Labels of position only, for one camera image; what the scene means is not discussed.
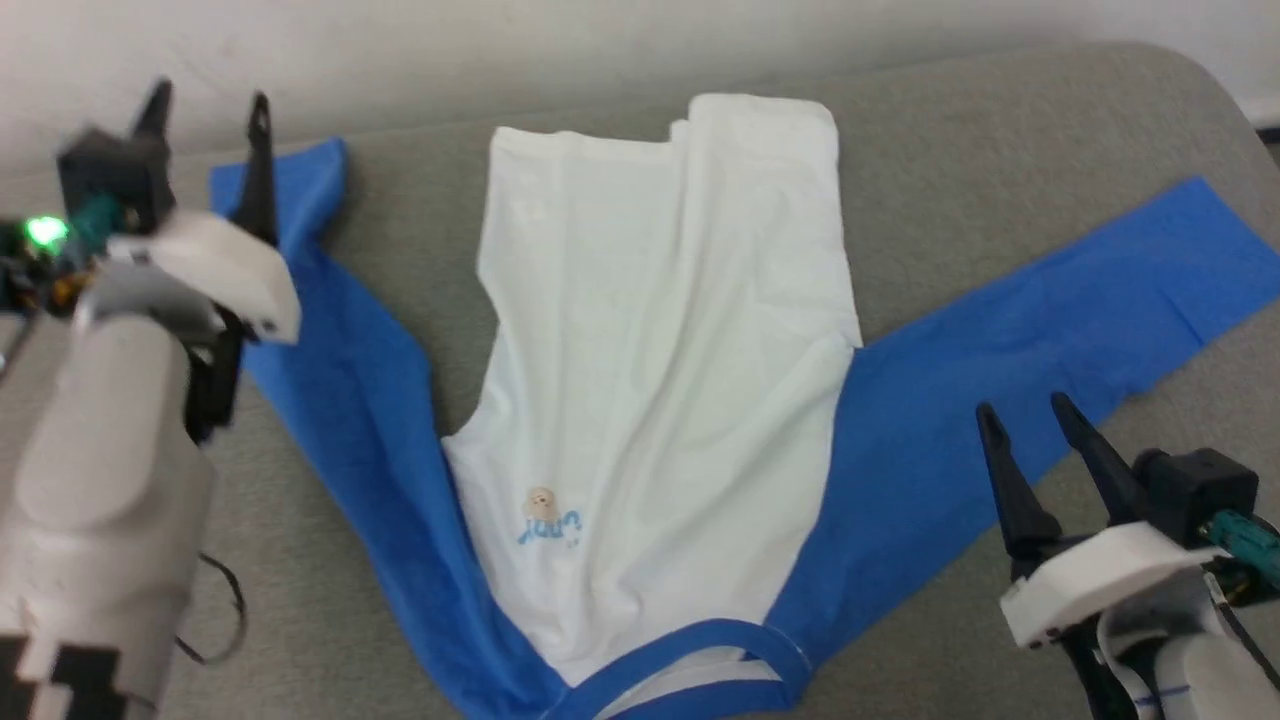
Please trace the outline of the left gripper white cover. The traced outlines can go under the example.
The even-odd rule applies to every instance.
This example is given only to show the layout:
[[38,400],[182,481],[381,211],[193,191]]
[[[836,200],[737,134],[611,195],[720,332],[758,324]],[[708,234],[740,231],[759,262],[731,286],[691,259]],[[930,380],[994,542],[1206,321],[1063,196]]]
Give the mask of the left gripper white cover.
[[[131,140],[165,141],[173,82],[156,79],[136,113]],[[270,102],[256,92],[246,126],[250,154],[236,224],[211,211],[177,210],[148,236],[114,234],[110,259],[151,266],[229,310],[257,338],[293,345],[301,306],[278,241]]]

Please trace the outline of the blue and white long-sleeve shirt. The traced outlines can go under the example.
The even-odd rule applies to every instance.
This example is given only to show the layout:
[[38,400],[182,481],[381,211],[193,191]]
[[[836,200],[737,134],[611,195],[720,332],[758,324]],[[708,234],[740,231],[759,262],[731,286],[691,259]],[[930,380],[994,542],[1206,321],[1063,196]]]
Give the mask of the blue and white long-sleeve shirt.
[[477,406],[323,247],[339,138],[275,161],[294,345],[246,363],[466,720],[712,720],[814,671],[993,525],[1018,462],[1280,299],[1280,254],[1188,179],[863,343],[818,102],[695,97],[663,142],[492,137]]

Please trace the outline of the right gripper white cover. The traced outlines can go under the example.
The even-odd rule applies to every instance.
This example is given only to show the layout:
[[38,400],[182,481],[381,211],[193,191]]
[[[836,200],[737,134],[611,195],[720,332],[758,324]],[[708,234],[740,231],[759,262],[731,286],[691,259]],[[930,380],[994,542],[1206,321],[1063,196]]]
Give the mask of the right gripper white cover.
[[1064,438],[1094,482],[1110,528],[1042,564],[1061,541],[1061,525],[1036,497],[995,407],[977,406],[975,420],[1010,559],[1010,577],[1018,579],[1000,600],[1018,646],[1044,643],[1052,630],[1074,626],[1188,568],[1229,556],[1212,544],[1187,550],[1142,521],[1146,491],[1132,466],[1065,392],[1053,392],[1050,404]]

